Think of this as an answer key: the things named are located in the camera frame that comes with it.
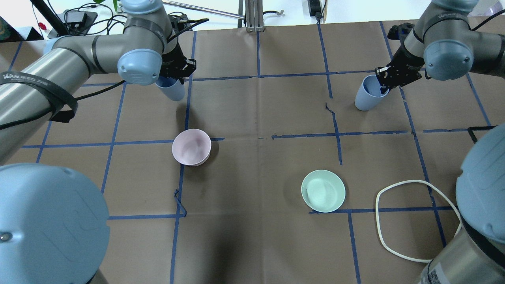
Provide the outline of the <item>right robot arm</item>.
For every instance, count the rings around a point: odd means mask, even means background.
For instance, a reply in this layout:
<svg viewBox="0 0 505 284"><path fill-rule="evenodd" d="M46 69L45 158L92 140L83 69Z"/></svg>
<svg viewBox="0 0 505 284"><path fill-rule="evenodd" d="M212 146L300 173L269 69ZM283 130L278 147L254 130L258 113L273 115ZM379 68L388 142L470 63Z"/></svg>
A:
<svg viewBox="0 0 505 284"><path fill-rule="evenodd" d="M504 36L471 28L476 0L433 0L415 25L390 29L400 47L375 69L381 93L421 78L455 80L468 73L504 77ZM477 140L461 165L453 207L460 221L451 242L425 267L415 284L504 283L504 125Z"/></svg>

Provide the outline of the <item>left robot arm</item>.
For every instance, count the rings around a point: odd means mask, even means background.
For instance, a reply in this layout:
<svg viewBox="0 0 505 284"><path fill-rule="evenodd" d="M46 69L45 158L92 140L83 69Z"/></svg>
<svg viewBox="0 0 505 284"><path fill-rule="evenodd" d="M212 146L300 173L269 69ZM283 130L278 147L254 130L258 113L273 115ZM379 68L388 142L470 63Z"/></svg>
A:
<svg viewBox="0 0 505 284"><path fill-rule="evenodd" d="M122 34L62 36L22 71L1 73L1 283L88 284L108 248L108 207L96 184L67 167L6 164L45 121L68 123L73 93L92 75L149 86L183 83L196 61L182 53L160 0L124 0Z"/></svg>

